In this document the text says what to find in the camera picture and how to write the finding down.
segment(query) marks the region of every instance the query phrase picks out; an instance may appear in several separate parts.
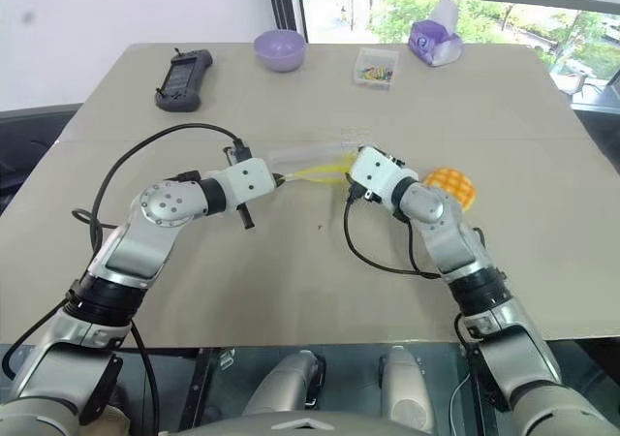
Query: orange sponge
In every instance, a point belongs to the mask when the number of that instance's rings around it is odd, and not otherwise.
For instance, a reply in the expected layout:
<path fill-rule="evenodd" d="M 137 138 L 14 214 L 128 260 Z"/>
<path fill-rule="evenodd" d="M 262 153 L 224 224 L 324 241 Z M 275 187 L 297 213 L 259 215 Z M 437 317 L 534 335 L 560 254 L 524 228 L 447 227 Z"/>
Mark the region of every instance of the orange sponge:
<path fill-rule="evenodd" d="M 459 170 L 452 168 L 438 168 L 424 179 L 427 186 L 440 187 L 451 194 L 463 207 L 468 210 L 476 199 L 476 189 L 469 177 Z"/>

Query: table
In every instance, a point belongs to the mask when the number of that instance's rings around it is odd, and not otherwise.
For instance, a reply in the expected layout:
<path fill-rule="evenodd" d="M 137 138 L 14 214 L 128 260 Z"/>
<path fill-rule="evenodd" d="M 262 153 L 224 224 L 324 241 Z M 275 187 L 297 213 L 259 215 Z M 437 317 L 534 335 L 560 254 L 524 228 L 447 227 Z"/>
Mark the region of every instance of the table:
<path fill-rule="evenodd" d="M 71 208 L 90 207 L 110 165 L 137 140 L 187 121 L 233 130 L 255 156 L 372 140 L 420 175 L 459 168 L 479 191 L 466 218 L 484 228 L 542 335 L 620 334 L 620 179 L 533 50 L 471 45 L 457 63 L 430 69 L 392 46 L 397 78 L 378 92 L 352 82 L 359 46 L 309 46 L 303 66 L 285 75 L 259 66 L 248 44 L 180 47 L 214 55 L 199 110 L 154 106 L 172 45 L 130 47 L 0 218 L 0 342 L 15 340 L 84 270 L 87 229 Z M 112 181 L 102 221 L 122 222 L 131 199 L 158 179 L 221 169 L 227 144 L 205 131 L 154 143 Z M 348 252 L 345 196 L 344 186 L 295 182 L 249 203 L 254 230 L 243 231 L 235 214 L 187 227 L 137 315 L 146 344 L 455 340 L 457 307 L 442 282 L 382 273 Z M 407 266 L 400 223 L 369 203 L 356 203 L 351 217 L 359 250 Z"/>

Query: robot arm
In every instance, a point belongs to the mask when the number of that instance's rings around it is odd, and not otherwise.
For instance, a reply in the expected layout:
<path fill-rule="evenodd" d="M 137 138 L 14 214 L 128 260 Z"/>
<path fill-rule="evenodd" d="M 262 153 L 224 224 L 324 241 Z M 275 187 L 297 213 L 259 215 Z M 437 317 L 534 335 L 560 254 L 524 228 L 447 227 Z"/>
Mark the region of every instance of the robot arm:
<path fill-rule="evenodd" d="M 522 435 L 620 434 L 585 398 L 561 384 L 560 368 L 523 307 L 505 285 L 460 204 L 418 182 L 403 163 L 363 148 L 351 169 L 352 195 L 379 202 L 411 221 L 477 339 L 473 358 L 491 402 L 512 410 Z"/>
<path fill-rule="evenodd" d="M 130 331 L 144 295 L 192 220 L 243 207 L 272 192 L 265 162 L 247 158 L 206 179 L 196 171 L 145 189 L 108 237 L 0 407 L 0 434 L 76 435 L 103 412 L 122 360 L 113 351 Z"/>

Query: black cable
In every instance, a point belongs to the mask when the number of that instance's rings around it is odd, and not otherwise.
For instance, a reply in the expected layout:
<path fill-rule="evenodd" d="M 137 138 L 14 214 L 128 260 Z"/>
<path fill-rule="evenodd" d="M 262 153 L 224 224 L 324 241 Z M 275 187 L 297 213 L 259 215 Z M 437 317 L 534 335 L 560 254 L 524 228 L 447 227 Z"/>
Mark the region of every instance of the black cable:
<path fill-rule="evenodd" d="M 424 276 L 424 277 L 428 277 L 429 279 L 436 279 L 439 278 L 440 275 L 437 273 L 425 273 L 423 271 L 419 271 L 419 270 L 410 270 L 410 269 L 400 269 L 400 268 L 390 268 L 389 266 L 383 266 L 383 265 L 379 265 L 376 262 L 373 262 L 372 260 L 368 259 L 367 257 L 363 256 L 362 254 L 359 253 L 359 251 L 356 249 L 356 247 L 354 246 L 353 242 L 351 241 L 351 235 L 349 234 L 349 210 L 351 209 L 351 205 L 353 204 L 353 201 L 351 199 L 347 199 L 347 202 L 345 203 L 345 212 L 343 215 L 343 229 L 344 229 L 344 233 L 345 233 L 345 240 L 347 241 L 347 246 L 349 246 L 349 250 L 351 250 L 351 252 L 353 252 L 353 254 L 358 257 L 360 260 L 362 260 L 365 264 L 368 264 L 370 266 L 373 266 L 377 269 L 380 269 L 381 271 L 387 271 L 388 273 L 395 273 L 395 274 L 409 274 L 409 275 L 414 275 L 414 276 Z M 413 242 L 410 241 L 410 249 L 413 246 Z"/>
<path fill-rule="evenodd" d="M 71 214 L 76 219 L 78 219 L 80 222 L 85 223 L 89 226 L 90 245 L 93 249 L 93 255 L 91 257 L 91 260 L 95 258 L 95 256 L 101 249 L 101 246 L 103 244 L 103 238 L 104 238 L 104 229 L 116 228 L 114 225 L 102 223 L 98 219 L 99 208 L 101 207 L 101 203 L 104 198 L 104 193 L 106 192 L 109 186 L 109 183 L 111 182 L 114 174 L 127 160 L 129 160 L 134 154 L 136 154 L 137 152 L 145 148 L 151 142 L 154 142 L 155 140 L 162 138 L 163 136 L 166 136 L 168 134 L 171 134 L 176 131 L 183 130 L 183 129 L 207 129 L 207 130 L 215 131 L 215 132 L 228 136 L 229 138 L 232 139 L 235 145 L 238 142 L 240 142 L 240 138 L 237 135 L 219 126 L 214 126 L 212 124 L 205 124 L 205 123 L 184 123 L 184 124 L 178 124 L 176 126 L 172 126 L 167 129 L 164 129 L 163 131 L 160 131 L 159 133 L 156 133 L 146 138 L 145 140 L 142 140 L 135 146 L 133 146 L 130 150 L 128 150 L 125 154 L 123 154 L 109 169 L 108 174 L 106 174 L 106 177 L 102 181 L 99 187 L 99 191 L 97 192 L 97 195 L 95 196 L 95 200 L 93 202 L 91 211 L 87 211 L 83 208 L 75 208 L 71 212 Z M 58 308 L 61 308 L 62 306 L 64 306 L 65 303 L 67 303 L 67 299 L 63 299 L 60 303 L 58 303 L 56 307 L 54 307 L 53 310 L 50 310 L 44 317 L 42 317 L 41 320 L 39 320 L 35 325 L 31 326 L 31 328 L 29 328 L 26 332 L 24 332 L 19 337 L 19 339 L 17 339 L 16 343 L 13 346 L 11 346 L 11 348 L 4 355 L 2 359 L 2 369 L 11 380 L 16 375 L 15 372 L 10 367 L 11 356 L 13 355 L 15 350 L 34 331 L 36 331 L 47 320 L 49 320 L 49 318 L 51 318 L 54 315 L 54 313 L 56 312 L 56 310 L 58 310 Z M 157 383 L 155 380 L 155 373 L 153 372 L 153 367 L 148 357 L 148 353 L 146 352 L 146 349 L 144 347 L 144 343 L 142 342 L 142 339 L 140 337 L 140 333 L 138 332 L 138 329 L 136 328 L 136 325 L 134 324 L 133 321 L 131 322 L 131 325 L 132 325 L 131 332 L 134 336 L 134 339 L 136 340 L 136 344 L 138 345 L 138 349 L 142 357 L 142 361 L 144 362 L 144 368 L 146 370 L 146 376 L 148 378 L 148 384 L 151 390 L 151 399 L 153 402 L 153 429 L 154 429 L 154 434 L 157 435 L 157 433 L 159 432 L 160 405 L 159 405 L 159 392 L 157 390 Z"/>
<path fill-rule="evenodd" d="M 144 343 L 142 342 L 142 338 L 140 333 L 138 332 L 138 328 L 136 324 L 132 320 L 132 335 L 134 336 L 134 340 L 136 341 L 136 345 L 138 346 L 138 351 L 140 356 L 142 357 L 142 362 L 144 363 L 144 370 L 146 371 L 146 379 L 148 380 L 148 385 L 151 389 L 151 402 L 153 405 L 153 434 L 157 436 L 159 433 L 159 416 L 160 416 L 160 407 L 159 407 L 159 391 L 157 390 L 157 380 L 155 379 L 155 371 L 153 370 L 153 365 L 151 364 L 151 360 L 148 357 L 148 353 L 146 352 L 146 348 L 144 347 Z"/>
<path fill-rule="evenodd" d="M 93 202 L 93 206 L 90 211 L 89 218 L 79 218 L 76 216 L 76 213 L 80 214 L 82 217 L 87 213 L 86 210 L 82 208 L 76 208 L 74 209 L 74 211 L 72 211 L 72 215 L 74 215 L 82 223 L 85 222 L 84 219 L 88 220 L 90 245 L 93 249 L 92 258 L 95 258 L 95 256 L 97 255 L 97 252 L 99 252 L 103 244 L 103 239 L 104 239 L 103 228 L 105 227 L 105 225 L 98 220 L 99 208 L 101 207 L 101 202 L 104 199 L 104 193 L 106 192 L 109 186 L 109 182 L 112 180 L 114 174 L 127 160 L 129 160 L 133 155 L 135 155 L 137 152 L 145 148 L 151 142 L 154 142 L 155 140 L 162 138 L 163 136 L 167 136 L 168 134 L 171 134 L 176 131 L 183 130 L 183 129 L 208 129 L 210 131 L 222 133 L 228 136 L 229 138 L 231 138 L 235 142 L 239 141 L 238 136 L 236 136 L 235 134 L 233 134 L 227 129 L 220 128 L 219 126 L 214 126 L 212 124 L 206 124 L 206 123 L 184 123 L 184 124 L 177 124 L 176 126 L 171 126 L 167 129 L 164 129 L 160 131 L 159 133 L 156 133 L 146 138 L 145 140 L 142 140 L 141 142 L 134 145 L 130 150 L 125 152 L 125 154 L 123 154 L 123 156 L 121 156 L 114 163 L 114 165 L 112 165 L 112 167 L 108 171 L 108 174 L 106 174 L 106 177 L 102 181 L 101 186 L 99 187 L 99 191 L 97 191 L 97 195 L 95 196 L 95 201 Z"/>
<path fill-rule="evenodd" d="M 479 236 L 480 238 L 480 244 L 482 244 L 482 247 L 486 248 L 486 238 L 484 237 L 484 233 L 482 232 L 481 228 L 472 228 Z"/>
<path fill-rule="evenodd" d="M 407 221 L 405 225 L 407 225 L 407 255 L 409 256 L 409 263 L 411 263 L 415 271 L 419 271 L 416 257 L 414 256 L 414 227 L 411 221 Z"/>
<path fill-rule="evenodd" d="M 458 337 L 458 342 L 461 343 L 461 345 L 465 348 L 466 351 L 469 351 L 471 345 L 465 340 L 465 337 L 463 337 L 463 333 L 461 332 L 461 318 L 463 318 L 462 313 L 459 313 L 454 317 L 454 332 L 456 333 L 456 337 Z"/>
<path fill-rule="evenodd" d="M 16 352 L 16 350 L 19 348 L 19 346 L 21 346 L 21 344 L 23 344 L 23 342 L 28 339 L 28 337 L 30 337 L 32 335 L 33 332 L 35 332 L 37 329 L 39 329 L 47 320 L 49 320 L 51 317 L 54 316 L 54 314 L 56 313 L 56 311 L 59 308 L 62 308 L 65 303 L 67 303 L 67 299 L 63 298 L 61 302 L 59 302 L 56 306 L 54 306 L 51 310 L 49 310 L 43 317 L 41 320 L 39 320 L 37 323 L 35 323 L 33 326 L 31 326 L 26 332 L 24 332 L 18 339 L 17 341 L 13 344 L 13 346 L 11 346 L 9 348 L 9 350 L 5 353 L 5 355 L 2 357 L 2 371 L 4 372 L 5 375 L 7 375 L 7 378 L 9 378 L 11 381 L 15 378 L 16 373 L 13 371 L 13 369 L 11 368 L 11 357 L 13 356 L 13 354 Z"/>
<path fill-rule="evenodd" d="M 83 208 L 74 208 L 71 210 L 71 216 L 76 218 L 78 221 L 85 223 L 86 225 L 90 225 L 90 220 L 92 219 L 92 215 L 90 211 L 84 210 Z M 118 228 L 116 225 L 108 225 L 106 223 L 99 223 L 102 228 L 106 228 L 107 230 L 115 230 Z"/>
<path fill-rule="evenodd" d="M 418 275 L 421 276 L 422 278 L 426 278 L 426 279 L 441 278 L 441 275 L 437 273 L 430 273 L 428 271 L 419 270 L 418 264 L 416 264 L 416 258 L 414 256 L 414 227 L 412 226 L 411 221 L 407 221 L 405 224 L 407 226 L 407 238 L 409 239 L 407 252 L 409 255 L 409 262 L 411 263 L 411 266 L 414 268 L 414 271 L 417 271 Z"/>

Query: window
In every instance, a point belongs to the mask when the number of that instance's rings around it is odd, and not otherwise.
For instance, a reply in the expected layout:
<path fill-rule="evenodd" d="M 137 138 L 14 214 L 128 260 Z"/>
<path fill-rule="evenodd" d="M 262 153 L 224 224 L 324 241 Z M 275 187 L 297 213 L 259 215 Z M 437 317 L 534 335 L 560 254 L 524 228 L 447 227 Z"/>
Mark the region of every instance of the window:
<path fill-rule="evenodd" d="M 303 0 L 311 43 L 404 43 L 437 0 Z M 532 47 L 575 102 L 596 97 L 620 69 L 620 16 L 538 5 L 455 0 L 466 43 Z"/>

